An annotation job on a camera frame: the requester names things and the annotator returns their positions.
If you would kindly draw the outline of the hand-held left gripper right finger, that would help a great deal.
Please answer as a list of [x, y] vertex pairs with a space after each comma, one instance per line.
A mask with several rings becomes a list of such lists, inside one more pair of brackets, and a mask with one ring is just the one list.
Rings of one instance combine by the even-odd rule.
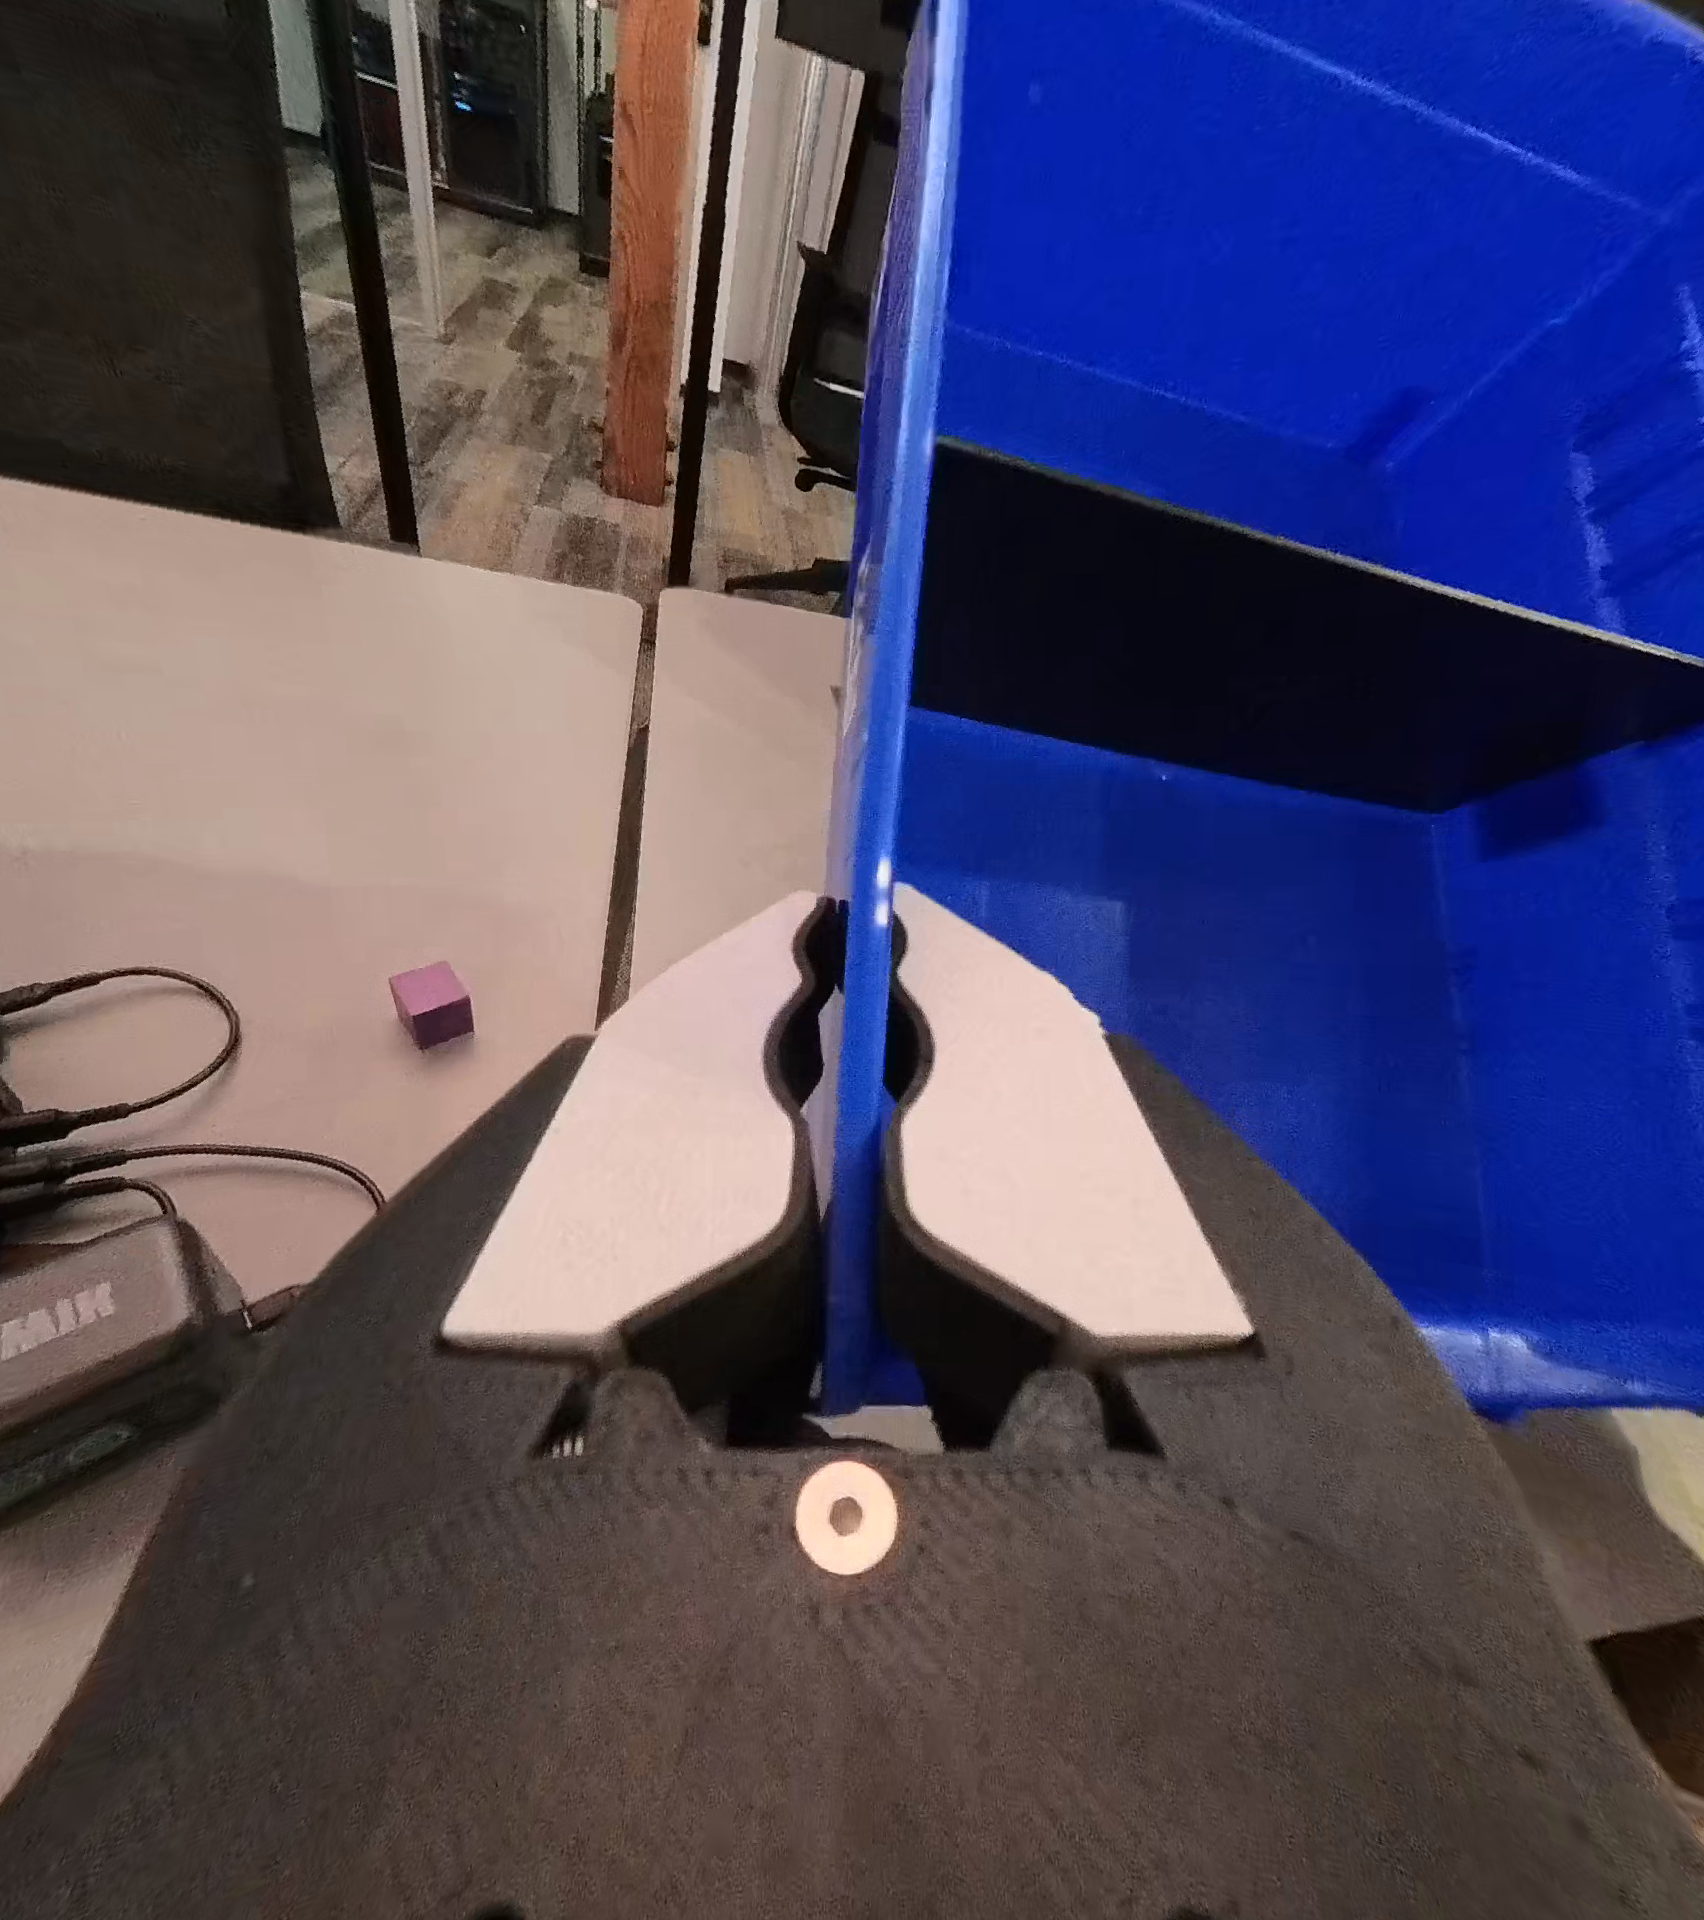
[[1247, 1343], [1102, 1021], [918, 889], [891, 905], [895, 983], [929, 1047], [893, 1112], [905, 1224], [1080, 1343]]

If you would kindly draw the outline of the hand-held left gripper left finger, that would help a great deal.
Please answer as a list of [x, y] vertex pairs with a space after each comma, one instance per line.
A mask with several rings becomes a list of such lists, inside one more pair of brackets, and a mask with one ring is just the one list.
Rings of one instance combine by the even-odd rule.
[[787, 893], [599, 1026], [446, 1309], [446, 1343], [614, 1343], [807, 1224], [811, 1155], [776, 1038], [824, 907]]

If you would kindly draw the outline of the large blue plastic bin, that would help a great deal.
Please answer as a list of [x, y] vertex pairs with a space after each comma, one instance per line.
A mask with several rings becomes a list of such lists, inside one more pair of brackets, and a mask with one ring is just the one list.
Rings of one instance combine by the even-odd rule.
[[881, 1333], [895, 889], [1300, 1191], [1486, 1413], [1704, 1414], [1704, 727], [1439, 814], [911, 705], [936, 443], [1704, 660], [1704, 26], [921, 5], [827, 891], [824, 1394]]

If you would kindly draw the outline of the small purple cube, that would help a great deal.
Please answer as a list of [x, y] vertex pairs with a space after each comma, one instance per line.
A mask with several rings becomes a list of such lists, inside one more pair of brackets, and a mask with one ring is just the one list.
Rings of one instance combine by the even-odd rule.
[[476, 1032], [471, 993], [449, 963], [393, 972], [385, 990], [393, 1018], [419, 1053], [462, 1045]]

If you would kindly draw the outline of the black bin divider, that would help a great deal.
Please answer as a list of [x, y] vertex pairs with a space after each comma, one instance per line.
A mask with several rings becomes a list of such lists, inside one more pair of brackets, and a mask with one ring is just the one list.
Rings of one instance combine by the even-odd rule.
[[1439, 814], [1704, 727], [1704, 660], [933, 447], [911, 706]]

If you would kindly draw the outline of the black power bank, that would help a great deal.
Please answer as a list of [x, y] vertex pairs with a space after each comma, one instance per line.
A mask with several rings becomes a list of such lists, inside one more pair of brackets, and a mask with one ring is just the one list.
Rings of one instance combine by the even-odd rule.
[[0, 1528], [192, 1428], [249, 1366], [249, 1306], [156, 1214], [0, 1272]]

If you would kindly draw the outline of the black office chair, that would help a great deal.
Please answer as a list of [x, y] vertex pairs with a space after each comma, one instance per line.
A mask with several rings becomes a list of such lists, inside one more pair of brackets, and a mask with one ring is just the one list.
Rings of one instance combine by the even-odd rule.
[[834, 252], [798, 246], [798, 290], [776, 418], [795, 443], [793, 487], [853, 497], [863, 424], [873, 293], [848, 279]]

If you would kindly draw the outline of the dark server rack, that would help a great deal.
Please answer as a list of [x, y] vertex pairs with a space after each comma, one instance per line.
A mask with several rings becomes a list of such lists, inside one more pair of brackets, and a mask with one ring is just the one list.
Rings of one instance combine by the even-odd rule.
[[449, 198], [540, 227], [551, 210], [547, 5], [439, 3], [434, 60]]

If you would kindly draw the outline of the black mesh partition panel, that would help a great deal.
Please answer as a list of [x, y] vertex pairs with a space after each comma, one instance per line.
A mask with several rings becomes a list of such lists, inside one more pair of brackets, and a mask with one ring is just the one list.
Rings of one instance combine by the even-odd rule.
[[0, 3], [0, 477], [337, 526], [265, 5]]

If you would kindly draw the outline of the black metal frame post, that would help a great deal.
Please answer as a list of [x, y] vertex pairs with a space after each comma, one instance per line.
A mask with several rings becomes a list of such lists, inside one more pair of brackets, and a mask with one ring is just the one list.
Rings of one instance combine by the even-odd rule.
[[719, 3], [714, 7], [718, 55], [714, 62], [710, 150], [700, 201], [696, 275], [687, 330], [687, 372], [679, 397], [671, 536], [666, 562], [668, 588], [690, 587], [693, 572], [700, 485], [711, 405], [714, 349], [718, 347], [719, 333], [718, 308], [726, 257], [729, 172], [744, 73], [746, 12], [746, 3]]
[[346, 3], [309, 3], [308, 12], [385, 535], [400, 548], [416, 553], [418, 515], [406, 409], [361, 132], [351, 9]]

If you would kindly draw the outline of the wooden support post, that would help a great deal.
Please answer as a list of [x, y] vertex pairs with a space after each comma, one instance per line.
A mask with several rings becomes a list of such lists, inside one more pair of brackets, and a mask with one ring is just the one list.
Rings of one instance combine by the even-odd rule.
[[666, 498], [696, 32], [696, 3], [618, 5], [599, 485], [647, 508]]

